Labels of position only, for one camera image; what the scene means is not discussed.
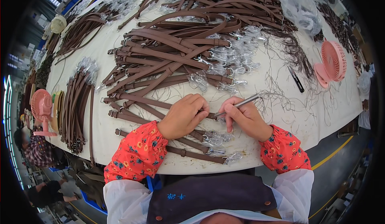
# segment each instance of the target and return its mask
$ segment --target person's hand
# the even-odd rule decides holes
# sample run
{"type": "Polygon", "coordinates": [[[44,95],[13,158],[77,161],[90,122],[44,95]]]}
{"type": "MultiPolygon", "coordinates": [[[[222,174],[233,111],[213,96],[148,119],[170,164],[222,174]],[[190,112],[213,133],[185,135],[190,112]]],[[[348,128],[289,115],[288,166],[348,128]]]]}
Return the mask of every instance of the person's hand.
{"type": "Polygon", "coordinates": [[[189,94],[170,108],[166,117],[158,123],[158,130],[167,140],[183,137],[209,115],[209,104],[200,94],[189,94]]]}
{"type": "Polygon", "coordinates": [[[36,186],[36,191],[40,192],[42,190],[43,186],[45,186],[45,185],[47,185],[45,182],[38,184],[36,186]]]}
{"type": "Polygon", "coordinates": [[[272,135],[273,128],[265,123],[253,102],[249,102],[239,109],[234,107],[243,100],[233,96],[224,101],[219,108],[219,113],[226,112],[227,132],[232,132],[234,120],[248,136],[261,142],[266,141],[272,135]]]}

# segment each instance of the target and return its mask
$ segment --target pink desk fan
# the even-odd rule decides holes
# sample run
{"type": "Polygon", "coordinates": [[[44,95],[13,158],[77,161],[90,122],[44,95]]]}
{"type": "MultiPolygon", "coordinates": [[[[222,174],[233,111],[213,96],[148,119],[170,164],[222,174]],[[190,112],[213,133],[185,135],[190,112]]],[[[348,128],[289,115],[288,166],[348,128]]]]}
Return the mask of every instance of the pink desk fan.
{"type": "Polygon", "coordinates": [[[51,118],[52,97],[43,89],[37,90],[31,99],[31,112],[38,121],[43,123],[43,131],[35,131],[34,135],[57,136],[48,131],[48,121],[51,118]]]}
{"type": "Polygon", "coordinates": [[[329,82],[340,82],[346,73],[346,56],[343,48],[335,41],[324,41],[321,47],[322,63],[314,65],[314,72],[323,88],[329,82]]]}

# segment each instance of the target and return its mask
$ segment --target white fan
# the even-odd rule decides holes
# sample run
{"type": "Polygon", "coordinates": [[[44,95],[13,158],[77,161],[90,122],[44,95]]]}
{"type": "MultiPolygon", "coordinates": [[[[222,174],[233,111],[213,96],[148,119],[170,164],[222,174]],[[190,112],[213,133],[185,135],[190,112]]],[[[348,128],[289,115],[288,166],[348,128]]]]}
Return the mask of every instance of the white fan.
{"type": "Polygon", "coordinates": [[[66,19],[59,14],[56,14],[54,19],[51,21],[51,30],[53,33],[56,33],[56,34],[61,33],[66,26],[67,26],[66,19]]]}
{"type": "Polygon", "coordinates": [[[370,74],[366,71],[363,71],[357,81],[361,101],[369,100],[370,74]]]}

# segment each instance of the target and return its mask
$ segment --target fan grille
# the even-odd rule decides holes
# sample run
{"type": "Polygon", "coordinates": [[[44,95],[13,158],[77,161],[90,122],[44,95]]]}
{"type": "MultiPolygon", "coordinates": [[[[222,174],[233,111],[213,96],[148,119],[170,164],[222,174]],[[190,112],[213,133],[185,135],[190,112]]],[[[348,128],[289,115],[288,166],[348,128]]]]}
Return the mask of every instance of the fan grille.
{"type": "Polygon", "coordinates": [[[342,80],[347,68],[343,48],[334,41],[324,41],[321,48],[321,56],[328,76],[334,81],[342,80]]]}
{"type": "Polygon", "coordinates": [[[51,96],[50,94],[44,90],[44,89],[39,89],[37,90],[33,96],[32,96],[32,99],[31,99],[31,112],[32,112],[32,115],[40,122],[43,122],[43,116],[41,115],[40,113],[40,101],[46,97],[46,96],[49,96],[50,99],[51,99],[51,96]]]}

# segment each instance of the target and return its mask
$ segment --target legs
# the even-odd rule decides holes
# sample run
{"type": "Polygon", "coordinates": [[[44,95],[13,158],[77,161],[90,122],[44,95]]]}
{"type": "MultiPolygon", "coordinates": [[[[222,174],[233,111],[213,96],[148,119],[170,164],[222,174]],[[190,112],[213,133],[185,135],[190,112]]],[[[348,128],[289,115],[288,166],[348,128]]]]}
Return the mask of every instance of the legs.
{"type": "Polygon", "coordinates": [[[65,173],[62,173],[62,179],[59,181],[59,184],[62,185],[63,183],[68,182],[67,177],[65,176],[65,173]]]}

